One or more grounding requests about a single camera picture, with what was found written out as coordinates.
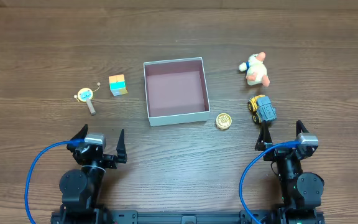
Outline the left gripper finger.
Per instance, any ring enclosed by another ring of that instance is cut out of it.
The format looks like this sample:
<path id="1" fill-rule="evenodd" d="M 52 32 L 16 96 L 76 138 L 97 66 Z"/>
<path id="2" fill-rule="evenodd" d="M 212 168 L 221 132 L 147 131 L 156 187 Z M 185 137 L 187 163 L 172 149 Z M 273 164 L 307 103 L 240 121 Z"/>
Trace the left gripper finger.
<path id="1" fill-rule="evenodd" d="M 127 152 L 126 152 L 126 145 L 125 145 L 125 137 L 124 137 L 124 129 L 121 129 L 121 133 L 119 136 L 119 140 L 117 142 L 117 163 L 125 164 L 127 162 Z"/>
<path id="2" fill-rule="evenodd" d="M 67 149 L 70 152 L 73 152 L 78 147 L 78 145 L 85 140 L 87 133 L 88 125 L 85 124 L 81 130 L 70 139 L 71 143 L 67 144 Z"/>

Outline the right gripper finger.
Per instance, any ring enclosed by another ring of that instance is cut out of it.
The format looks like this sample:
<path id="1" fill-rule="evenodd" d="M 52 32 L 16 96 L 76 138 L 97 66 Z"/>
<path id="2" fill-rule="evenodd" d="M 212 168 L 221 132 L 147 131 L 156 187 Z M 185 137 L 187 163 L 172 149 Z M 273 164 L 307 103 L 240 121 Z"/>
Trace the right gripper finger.
<path id="1" fill-rule="evenodd" d="M 298 120 L 296 122 L 296 135 L 299 135 L 300 133 L 309 133 L 309 131 L 305 128 L 305 125 L 301 120 Z"/>
<path id="2" fill-rule="evenodd" d="M 255 144 L 256 151 L 265 151 L 273 146 L 272 138 L 269 132 L 269 124 L 266 121 L 261 123 L 260 134 Z"/>

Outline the grey yellow toy truck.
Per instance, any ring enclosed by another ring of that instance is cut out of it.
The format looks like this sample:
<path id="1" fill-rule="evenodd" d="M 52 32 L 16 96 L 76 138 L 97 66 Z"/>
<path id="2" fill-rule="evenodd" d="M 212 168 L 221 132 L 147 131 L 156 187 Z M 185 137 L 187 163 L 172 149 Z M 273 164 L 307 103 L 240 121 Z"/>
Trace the grey yellow toy truck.
<path id="1" fill-rule="evenodd" d="M 276 109 L 273 107 L 268 96 L 255 96 L 248 101 L 247 105 L 252 113 L 252 120 L 255 124 L 260 124 L 263 121 L 271 123 L 277 119 Z"/>

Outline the small wooden rattle drum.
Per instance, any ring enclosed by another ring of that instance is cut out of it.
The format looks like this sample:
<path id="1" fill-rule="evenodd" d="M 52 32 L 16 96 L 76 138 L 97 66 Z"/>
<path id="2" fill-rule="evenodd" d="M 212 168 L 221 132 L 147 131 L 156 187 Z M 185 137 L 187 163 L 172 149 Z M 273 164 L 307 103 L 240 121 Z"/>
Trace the small wooden rattle drum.
<path id="1" fill-rule="evenodd" d="M 91 88 L 84 87 L 78 91 L 73 97 L 77 102 L 86 103 L 90 114 L 93 116 L 96 114 L 96 110 L 93 106 L 92 99 L 94 98 L 94 93 L 100 89 L 101 83 L 97 82 L 97 88 L 92 90 Z"/>

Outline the round yellow gear toy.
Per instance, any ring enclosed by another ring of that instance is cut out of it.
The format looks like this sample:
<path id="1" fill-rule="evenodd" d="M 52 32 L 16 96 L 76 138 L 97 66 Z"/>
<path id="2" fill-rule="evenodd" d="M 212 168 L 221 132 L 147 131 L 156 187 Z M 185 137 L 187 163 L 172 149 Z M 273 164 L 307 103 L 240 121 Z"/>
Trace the round yellow gear toy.
<path id="1" fill-rule="evenodd" d="M 226 130 L 231 126 L 232 118 L 227 113 L 220 113 L 217 115 L 215 123 L 220 130 Z"/>

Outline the pastel colour puzzle cube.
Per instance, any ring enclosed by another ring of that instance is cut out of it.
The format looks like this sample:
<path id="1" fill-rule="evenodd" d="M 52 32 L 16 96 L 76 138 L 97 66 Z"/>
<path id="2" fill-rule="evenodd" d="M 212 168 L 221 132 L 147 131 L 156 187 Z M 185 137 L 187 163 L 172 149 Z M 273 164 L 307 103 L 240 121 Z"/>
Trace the pastel colour puzzle cube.
<path id="1" fill-rule="evenodd" d="M 123 74 L 109 77 L 109 88 L 113 96 L 124 95 L 128 93 L 126 81 Z"/>

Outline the white plush duck toy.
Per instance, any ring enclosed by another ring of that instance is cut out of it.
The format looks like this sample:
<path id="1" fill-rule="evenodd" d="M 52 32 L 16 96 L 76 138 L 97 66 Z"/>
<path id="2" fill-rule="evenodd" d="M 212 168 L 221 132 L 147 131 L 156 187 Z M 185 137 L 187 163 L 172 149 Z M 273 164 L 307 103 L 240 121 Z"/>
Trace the white plush duck toy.
<path id="1" fill-rule="evenodd" d="M 263 86 L 269 86 L 270 80 L 267 75 L 267 68 L 264 65 L 266 54 L 260 52 L 258 54 L 252 54 L 248 61 L 242 62 L 239 65 L 239 71 L 246 73 L 247 84 L 250 86 L 262 84 Z"/>

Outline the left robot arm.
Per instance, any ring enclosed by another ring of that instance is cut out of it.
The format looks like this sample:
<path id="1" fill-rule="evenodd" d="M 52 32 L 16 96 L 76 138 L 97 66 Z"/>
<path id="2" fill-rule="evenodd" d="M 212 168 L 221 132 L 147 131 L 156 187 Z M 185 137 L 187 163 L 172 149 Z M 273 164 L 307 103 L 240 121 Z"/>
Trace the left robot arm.
<path id="1" fill-rule="evenodd" d="M 62 175 L 59 182 L 62 205 L 58 212 L 52 213 L 50 223 L 114 223 L 110 210 L 99 204 L 98 198 L 106 170 L 116 169 L 118 163 L 127 162 L 124 130 L 119 135 L 116 155 L 104 153 L 105 136 L 89 134 L 87 124 L 71 140 L 67 149 L 81 168 Z"/>

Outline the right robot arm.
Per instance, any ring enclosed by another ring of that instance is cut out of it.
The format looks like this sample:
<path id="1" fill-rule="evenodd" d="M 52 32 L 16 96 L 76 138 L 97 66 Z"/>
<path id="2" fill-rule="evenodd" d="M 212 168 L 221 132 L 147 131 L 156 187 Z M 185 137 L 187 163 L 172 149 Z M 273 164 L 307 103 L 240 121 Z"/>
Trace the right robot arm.
<path id="1" fill-rule="evenodd" d="M 316 212 L 321 205 L 324 180 L 312 172 L 304 172 L 301 161 L 313 155 L 318 138 L 309 133 L 303 123 L 296 122 L 295 143 L 274 145 L 267 122 L 262 122 L 255 150 L 265 153 L 263 160 L 277 166 L 282 204 L 272 207 L 261 219 L 262 223 L 323 223 L 324 217 Z"/>

